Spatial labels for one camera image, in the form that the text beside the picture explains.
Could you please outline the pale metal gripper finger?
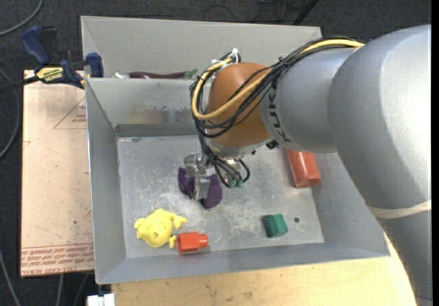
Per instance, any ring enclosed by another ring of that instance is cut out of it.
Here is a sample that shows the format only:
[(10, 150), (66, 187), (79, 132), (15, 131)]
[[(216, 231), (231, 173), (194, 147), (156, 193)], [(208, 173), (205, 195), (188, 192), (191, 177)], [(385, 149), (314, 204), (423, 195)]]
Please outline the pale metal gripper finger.
[(200, 153), (189, 154), (184, 158), (185, 177), (199, 178), (202, 176), (202, 155)]
[(210, 180), (207, 178), (206, 172), (197, 169), (194, 177), (193, 197), (196, 200), (205, 199), (209, 192)]

